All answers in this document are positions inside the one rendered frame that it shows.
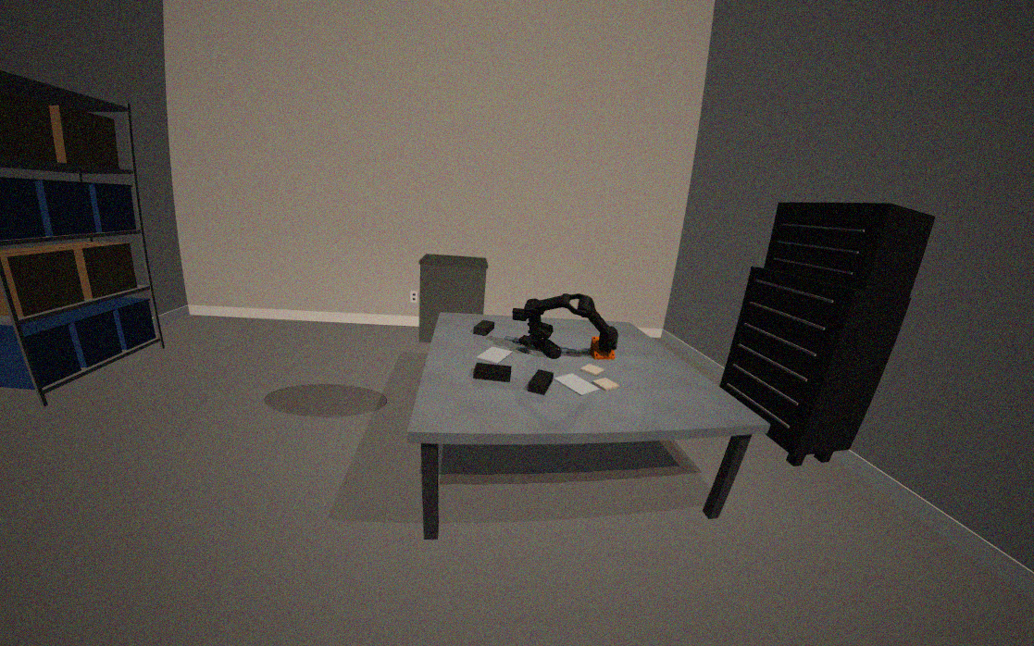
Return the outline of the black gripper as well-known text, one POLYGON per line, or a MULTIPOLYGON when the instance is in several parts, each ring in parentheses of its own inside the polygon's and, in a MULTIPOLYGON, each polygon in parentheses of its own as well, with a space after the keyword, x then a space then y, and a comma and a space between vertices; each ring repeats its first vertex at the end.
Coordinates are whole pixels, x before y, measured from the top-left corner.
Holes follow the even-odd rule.
POLYGON ((530 333, 530 335, 528 335, 528 336, 527 335, 523 335, 522 337, 518 337, 518 343, 521 343, 521 344, 523 344, 525 346, 530 346, 530 345, 534 344, 535 348, 537 350, 539 350, 540 341, 541 341, 541 339, 543 339, 543 337, 541 337, 541 336, 535 336, 535 333, 536 333, 536 329, 538 329, 539 326, 541 326, 541 324, 543 324, 543 322, 540 322, 540 324, 529 324, 528 322, 528 326, 529 326, 528 333, 530 333))

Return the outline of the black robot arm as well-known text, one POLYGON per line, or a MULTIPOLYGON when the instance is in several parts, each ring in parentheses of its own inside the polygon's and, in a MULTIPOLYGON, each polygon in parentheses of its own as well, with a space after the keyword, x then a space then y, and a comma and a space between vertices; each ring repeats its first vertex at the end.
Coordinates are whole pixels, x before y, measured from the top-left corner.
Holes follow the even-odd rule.
MULTIPOLYGON (((523 309, 513 309, 513 320, 526 321, 529 324, 540 324, 541 315, 546 310, 560 309, 564 307, 579 315, 581 317, 587 317, 594 326, 599 330, 601 336, 599 336, 599 351, 601 353, 611 353, 617 349, 617 330, 613 326, 608 326, 604 322, 603 318, 596 311, 596 306, 594 306, 594 300, 590 296, 584 295, 584 293, 562 293, 560 296, 547 298, 547 300, 528 300, 527 304, 523 309), (578 309, 570 304, 570 300, 579 300, 578 309)), ((535 336, 541 336, 545 340, 551 337, 552 325, 544 326, 541 324, 538 329, 536 329, 535 336)))

